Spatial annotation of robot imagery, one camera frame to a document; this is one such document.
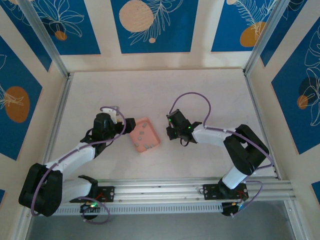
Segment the aluminium frame post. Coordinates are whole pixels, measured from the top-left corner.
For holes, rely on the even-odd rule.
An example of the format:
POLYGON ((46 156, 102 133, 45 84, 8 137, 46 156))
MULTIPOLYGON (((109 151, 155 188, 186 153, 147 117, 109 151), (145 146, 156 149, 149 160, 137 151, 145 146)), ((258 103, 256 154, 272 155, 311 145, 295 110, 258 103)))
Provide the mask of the aluminium frame post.
POLYGON ((294 239, 307 240, 295 200, 285 200, 284 205, 293 231, 294 239))
POLYGON ((249 73, 254 68, 256 62, 259 60, 262 51, 264 50, 266 44, 268 43, 274 29, 276 28, 279 20, 281 19, 286 7, 288 6, 290 0, 277 0, 276 5, 263 28, 263 31, 254 46, 252 53, 243 68, 243 74, 245 77, 249 75, 249 73))
POLYGON ((10 240, 26 240, 31 220, 32 216, 30 214, 23 214, 14 225, 10 240))
POLYGON ((68 72, 66 66, 64 65, 60 54, 53 43, 49 33, 47 32, 45 26, 43 25, 40 17, 36 13, 36 10, 33 8, 32 3, 29 0, 16 0, 18 6, 23 12, 25 18, 29 22, 31 28, 37 35, 42 46, 45 48, 46 52, 52 59, 52 62, 55 64, 60 73, 66 78, 69 78, 70 73, 68 72))

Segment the black controller board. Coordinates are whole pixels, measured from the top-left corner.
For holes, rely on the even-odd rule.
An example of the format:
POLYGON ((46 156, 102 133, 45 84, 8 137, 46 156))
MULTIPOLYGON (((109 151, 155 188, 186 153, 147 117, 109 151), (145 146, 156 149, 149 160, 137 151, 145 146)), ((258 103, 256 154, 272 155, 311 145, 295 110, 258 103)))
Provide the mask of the black controller board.
POLYGON ((223 202, 222 205, 222 214, 226 217, 232 217, 237 215, 241 210, 246 208, 249 205, 249 201, 240 201, 240 202, 223 202))
POLYGON ((99 213, 100 206, 96 202, 84 203, 80 206, 80 213, 99 213))

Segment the pink plastic tray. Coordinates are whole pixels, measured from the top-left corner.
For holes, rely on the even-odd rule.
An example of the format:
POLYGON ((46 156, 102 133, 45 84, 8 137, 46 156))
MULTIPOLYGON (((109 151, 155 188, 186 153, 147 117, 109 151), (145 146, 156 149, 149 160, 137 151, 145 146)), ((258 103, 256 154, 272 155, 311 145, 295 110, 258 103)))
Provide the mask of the pink plastic tray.
POLYGON ((131 133, 129 133, 129 136, 135 147, 135 150, 138 153, 143 153, 147 150, 150 150, 161 143, 155 128, 147 117, 142 117, 135 120, 135 128, 131 133))

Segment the aluminium side rail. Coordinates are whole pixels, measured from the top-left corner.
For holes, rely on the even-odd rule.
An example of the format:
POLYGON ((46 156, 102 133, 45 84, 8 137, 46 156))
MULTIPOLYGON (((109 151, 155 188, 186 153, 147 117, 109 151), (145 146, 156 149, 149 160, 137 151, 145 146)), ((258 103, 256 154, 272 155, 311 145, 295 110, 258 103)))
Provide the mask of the aluminium side rail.
POLYGON ((53 126, 51 129, 49 138, 48 138, 48 142, 47 142, 46 147, 44 149, 44 154, 42 156, 42 159, 39 161, 39 163, 42 165, 48 163, 52 157, 52 154, 53 154, 53 151, 55 148, 55 144, 56 144, 56 140, 57 140, 57 136, 59 133, 62 117, 63 117, 64 111, 65 111, 66 103, 67 103, 68 96, 70 93, 70 88, 71 88, 72 81, 74 78, 74 74, 75 74, 74 72, 71 72, 68 74, 68 78, 66 80, 61 97, 59 99, 58 107, 57 107, 57 110, 54 115, 53 126))
POLYGON ((267 148, 269 150, 269 155, 272 157, 272 159, 274 161, 273 169, 274 169, 274 171, 276 173, 276 178, 279 179, 279 180, 282 180, 281 173, 279 172, 279 168, 278 168, 278 165, 276 163, 276 159, 274 157, 273 148, 271 146, 271 143, 270 143, 270 141, 268 139, 267 132, 265 130, 265 126, 264 126, 263 119, 262 119, 262 112, 261 112, 261 109, 260 109, 260 106, 259 106, 259 103, 258 103, 258 99, 257 99, 257 97, 255 95, 253 86, 252 86, 251 81, 249 80, 248 76, 245 73, 243 73, 243 75, 244 75, 245 82, 247 84, 247 88, 248 88, 248 91, 249 91, 249 94, 250 94, 250 97, 251 97, 251 101, 252 101, 253 107, 254 107, 256 115, 257 115, 257 120, 258 120, 260 129, 261 129, 261 133, 262 133, 263 139, 265 141, 265 145, 267 146, 267 148))

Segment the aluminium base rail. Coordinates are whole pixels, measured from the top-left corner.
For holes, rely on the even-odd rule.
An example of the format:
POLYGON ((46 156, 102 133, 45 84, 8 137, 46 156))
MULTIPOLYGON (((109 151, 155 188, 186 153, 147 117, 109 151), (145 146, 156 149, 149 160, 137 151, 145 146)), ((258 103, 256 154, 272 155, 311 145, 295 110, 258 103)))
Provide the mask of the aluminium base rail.
MULTIPOLYGON (((204 203, 200 189, 205 184, 217 184, 218 177, 172 178, 172 179, 99 179, 98 186, 115 188, 114 204, 171 204, 204 203)), ((292 184, 289 180, 275 177, 250 177, 246 180, 249 198, 256 201, 295 200, 292 184)))

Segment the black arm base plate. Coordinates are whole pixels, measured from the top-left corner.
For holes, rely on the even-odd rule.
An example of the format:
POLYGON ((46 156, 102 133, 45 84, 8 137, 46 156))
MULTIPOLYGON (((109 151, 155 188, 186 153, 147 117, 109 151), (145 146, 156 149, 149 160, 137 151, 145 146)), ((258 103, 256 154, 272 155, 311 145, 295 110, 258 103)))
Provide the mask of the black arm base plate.
POLYGON ((229 189, 219 184, 204 184, 203 195, 205 200, 243 200, 249 198, 247 185, 240 183, 236 188, 229 189))
POLYGON ((102 203, 112 203, 115 197, 115 187, 114 186, 97 186, 91 189, 88 194, 77 195, 76 198, 70 200, 70 203, 85 203, 88 202, 86 199, 80 199, 80 197, 87 197, 98 200, 102 203))

